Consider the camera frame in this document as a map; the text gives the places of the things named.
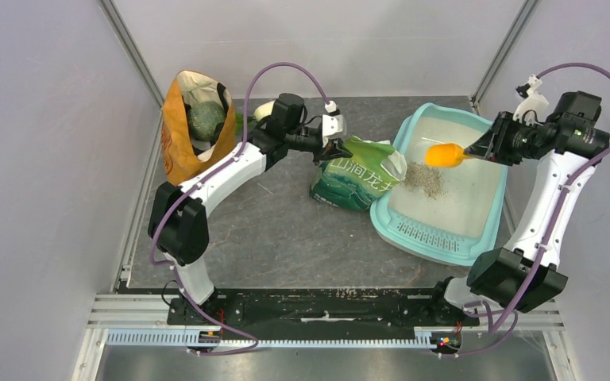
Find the green litter bag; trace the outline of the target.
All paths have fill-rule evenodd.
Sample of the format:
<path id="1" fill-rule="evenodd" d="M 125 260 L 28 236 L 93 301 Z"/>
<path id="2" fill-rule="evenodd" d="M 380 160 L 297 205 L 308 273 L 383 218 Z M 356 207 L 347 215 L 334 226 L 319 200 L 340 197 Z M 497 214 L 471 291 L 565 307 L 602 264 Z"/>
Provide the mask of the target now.
<path id="1" fill-rule="evenodd" d="M 390 141 L 352 136 L 344 147 L 352 156 L 321 163 L 309 186 L 310 198 L 345 210 L 366 211 L 405 179 L 407 161 Z"/>

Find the yellow plastic scoop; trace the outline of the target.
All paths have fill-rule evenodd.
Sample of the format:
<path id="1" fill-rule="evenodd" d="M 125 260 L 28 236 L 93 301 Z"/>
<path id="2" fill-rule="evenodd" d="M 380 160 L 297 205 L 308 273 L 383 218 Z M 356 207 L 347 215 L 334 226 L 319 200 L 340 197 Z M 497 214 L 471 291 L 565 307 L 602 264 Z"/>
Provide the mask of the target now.
<path id="1" fill-rule="evenodd" d="M 473 157 L 458 144 L 436 144 L 426 151 L 424 162 L 430 167 L 457 167 Z"/>

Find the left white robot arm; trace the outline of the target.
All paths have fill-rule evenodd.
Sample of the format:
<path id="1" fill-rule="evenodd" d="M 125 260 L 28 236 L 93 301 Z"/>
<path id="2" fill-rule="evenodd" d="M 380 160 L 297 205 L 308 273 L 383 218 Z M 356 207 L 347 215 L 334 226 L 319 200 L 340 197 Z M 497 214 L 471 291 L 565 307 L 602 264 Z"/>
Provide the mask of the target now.
<path id="1" fill-rule="evenodd" d="M 180 185 L 165 182 L 156 190 L 148 235 L 189 300 L 187 314 L 199 324 L 210 323 L 218 312 L 203 258 L 210 243 L 207 219 L 214 209 L 290 151 L 312 153 L 315 164 L 352 156 L 343 145 L 346 120 L 332 100 L 317 125 L 307 117 L 304 100 L 290 93 L 260 106 L 254 118 L 247 140 L 218 163 Z"/>

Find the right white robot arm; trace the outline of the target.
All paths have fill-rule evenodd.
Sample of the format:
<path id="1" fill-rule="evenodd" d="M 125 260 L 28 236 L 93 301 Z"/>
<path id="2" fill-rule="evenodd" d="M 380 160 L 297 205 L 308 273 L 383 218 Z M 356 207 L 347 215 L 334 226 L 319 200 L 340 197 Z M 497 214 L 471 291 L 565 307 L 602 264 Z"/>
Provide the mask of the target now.
<path id="1" fill-rule="evenodd" d="M 489 131 L 464 153 L 505 166 L 537 160 L 529 202 L 509 242 L 478 256 L 465 278 L 448 278 L 443 294 L 427 302 L 427 315 L 445 325 L 459 309 L 478 300 L 522 313 L 560 294 L 568 281 L 558 272 L 562 237 L 583 186 L 596 166 L 589 161 L 609 146 L 609 133 L 595 124 L 602 111 L 600 97 L 583 91 L 564 93 L 554 111 L 537 122 L 535 110 L 518 115 L 498 113 Z"/>

